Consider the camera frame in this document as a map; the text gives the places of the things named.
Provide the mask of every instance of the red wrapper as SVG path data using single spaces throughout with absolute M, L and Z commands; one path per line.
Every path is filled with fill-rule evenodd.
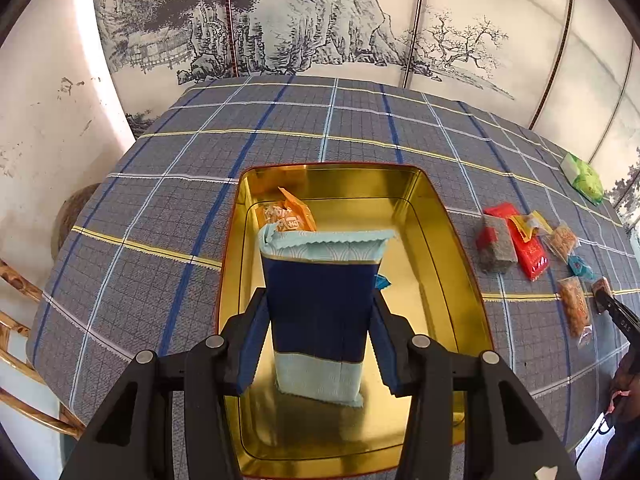
M 508 202 L 503 202 L 494 207 L 488 207 L 483 212 L 485 215 L 498 216 L 507 221 L 511 240 L 518 255 L 518 263 L 527 277 L 532 282 L 535 281 L 540 274 L 545 272 L 549 266 L 549 260 L 546 257 L 542 243 L 540 243 L 536 237 L 532 238 L 529 242 L 525 242 L 518 232 L 516 225 L 509 220 L 509 217 L 519 215 L 520 212 L 513 204 Z

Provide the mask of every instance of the yellow package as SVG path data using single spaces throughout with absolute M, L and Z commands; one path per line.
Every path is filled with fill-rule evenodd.
M 278 188 L 286 200 L 262 205 L 257 210 L 258 226 L 277 224 L 278 231 L 317 231 L 316 222 L 308 206 L 286 189 Z
M 549 224 L 537 211 L 533 211 L 528 215 L 510 216 L 509 219 L 516 225 L 525 242 L 529 242 L 540 231 L 544 231 L 547 234 L 553 232 L 553 229 L 549 227 Z

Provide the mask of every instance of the black cable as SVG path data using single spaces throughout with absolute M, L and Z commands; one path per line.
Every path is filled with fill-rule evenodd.
M 578 454 L 578 458 L 575 459 L 574 465 L 578 465 L 578 460 L 580 460 L 580 457 L 582 456 L 582 454 L 584 453 L 584 450 L 587 449 L 588 445 L 591 443 L 591 441 L 593 440 L 593 437 L 596 436 L 597 434 L 600 435 L 604 435 L 609 433 L 609 431 L 611 430 L 611 428 L 609 428 L 607 431 L 605 431 L 604 433 L 600 433 L 600 429 L 602 428 L 602 425 L 606 422 L 605 419 L 602 419 L 602 422 L 600 423 L 600 425 L 598 426 L 597 431 L 594 431 L 593 434 L 591 435 L 591 438 L 587 441 L 587 443 L 584 445 L 584 447 L 582 448 L 582 450 L 580 451 L 580 453 Z

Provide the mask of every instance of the gray tablecloth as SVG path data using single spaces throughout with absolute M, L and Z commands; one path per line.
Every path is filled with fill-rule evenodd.
M 370 82 L 254 76 L 198 84 L 137 140 L 82 211 L 45 288 L 29 358 L 88 421 L 136 352 L 179 352 L 212 333 L 216 262 L 238 176 L 290 162 L 422 168 L 475 269 L 481 209 L 507 201 L 552 224 L 565 220 L 582 242 L 575 252 L 640 314 L 640 269 L 620 220 L 608 202 L 595 207 L 569 186 L 558 168 L 565 153 L 464 103 Z M 625 340 L 608 315 L 597 316 L 595 341 L 577 348 L 553 296 L 569 272 L 550 260 L 533 283 L 518 267 L 500 278 L 476 275 L 497 351 L 571 449 L 602 407 Z

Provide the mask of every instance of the gold tray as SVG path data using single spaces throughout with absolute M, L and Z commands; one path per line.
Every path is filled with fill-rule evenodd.
M 264 286 L 257 247 L 259 203 L 286 188 L 311 209 L 318 229 L 393 228 L 380 273 L 389 309 L 451 351 L 477 356 L 492 342 L 478 285 L 442 202 L 424 172 L 391 164 L 305 164 L 252 168 L 238 185 L 220 291 L 218 327 L 244 312 Z M 254 383 L 227 397 L 240 469 L 260 478 L 366 474 L 398 465 L 410 398 L 382 383 L 370 340 L 364 357 L 363 408 L 281 394 L 275 386 L 271 332 Z M 464 439 L 462 394 L 454 398 L 454 441 Z

